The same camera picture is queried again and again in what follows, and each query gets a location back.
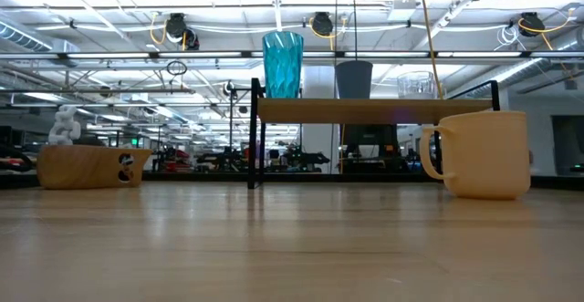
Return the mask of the black monitor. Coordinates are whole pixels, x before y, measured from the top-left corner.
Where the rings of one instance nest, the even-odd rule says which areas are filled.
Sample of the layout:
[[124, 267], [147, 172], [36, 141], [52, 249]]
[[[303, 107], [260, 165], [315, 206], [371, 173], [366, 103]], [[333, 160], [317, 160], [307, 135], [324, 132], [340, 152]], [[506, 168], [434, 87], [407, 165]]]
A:
[[393, 125], [346, 124], [341, 138], [345, 145], [397, 145], [397, 128]]

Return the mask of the grey-blue ribbed cup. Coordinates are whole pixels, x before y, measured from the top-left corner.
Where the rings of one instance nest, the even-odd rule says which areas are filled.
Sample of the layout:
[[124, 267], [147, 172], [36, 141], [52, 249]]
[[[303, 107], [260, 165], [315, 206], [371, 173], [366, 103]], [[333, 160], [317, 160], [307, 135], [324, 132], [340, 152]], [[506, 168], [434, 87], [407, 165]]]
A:
[[340, 99], [369, 99], [373, 65], [351, 60], [335, 66]]

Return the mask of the blue faceted plastic tumbler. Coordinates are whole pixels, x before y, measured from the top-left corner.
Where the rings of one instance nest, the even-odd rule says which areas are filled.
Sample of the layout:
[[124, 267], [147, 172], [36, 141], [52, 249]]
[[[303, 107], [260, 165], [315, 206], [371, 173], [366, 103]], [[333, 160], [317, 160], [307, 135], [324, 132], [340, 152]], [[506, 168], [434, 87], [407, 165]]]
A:
[[290, 31], [263, 36], [266, 96], [295, 99], [299, 95], [304, 38]]

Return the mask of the clear glass cup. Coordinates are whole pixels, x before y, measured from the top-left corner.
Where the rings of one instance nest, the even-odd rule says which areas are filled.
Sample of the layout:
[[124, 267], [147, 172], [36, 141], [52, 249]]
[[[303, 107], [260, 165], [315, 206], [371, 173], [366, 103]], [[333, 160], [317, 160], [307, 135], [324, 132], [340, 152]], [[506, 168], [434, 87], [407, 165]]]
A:
[[397, 77], [400, 99], [435, 99], [437, 91], [434, 75], [428, 71], [413, 71]]

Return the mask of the wooden shelf with black frame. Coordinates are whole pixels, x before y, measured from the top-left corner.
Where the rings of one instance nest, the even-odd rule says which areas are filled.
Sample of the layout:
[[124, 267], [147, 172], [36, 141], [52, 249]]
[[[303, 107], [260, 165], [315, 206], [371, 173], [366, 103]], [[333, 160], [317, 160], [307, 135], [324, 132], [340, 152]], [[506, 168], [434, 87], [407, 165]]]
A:
[[264, 96], [258, 78], [251, 79], [247, 188], [265, 181], [288, 182], [290, 175], [265, 176], [268, 123], [284, 124], [436, 124], [453, 115], [499, 110], [499, 99], [273, 99]]

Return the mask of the cream mug with handle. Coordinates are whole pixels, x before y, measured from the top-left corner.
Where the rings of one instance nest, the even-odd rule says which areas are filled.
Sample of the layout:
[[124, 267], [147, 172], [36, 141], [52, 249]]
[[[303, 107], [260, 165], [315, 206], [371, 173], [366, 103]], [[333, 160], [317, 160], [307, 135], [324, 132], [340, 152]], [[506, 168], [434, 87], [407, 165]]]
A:
[[531, 186], [527, 115], [482, 111], [424, 127], [421, 164], [460, 198], [515, 200]]

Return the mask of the wooden cup with holed handle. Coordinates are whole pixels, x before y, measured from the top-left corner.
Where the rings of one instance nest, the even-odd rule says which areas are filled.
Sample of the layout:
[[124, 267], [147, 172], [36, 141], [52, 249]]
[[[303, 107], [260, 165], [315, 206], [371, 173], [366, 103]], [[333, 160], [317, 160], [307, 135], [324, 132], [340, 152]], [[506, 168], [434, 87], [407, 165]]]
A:
[[49, 190], [133, 188], [141, 184], [148, 149], [47, 145], [36, 160], [40, 185]]

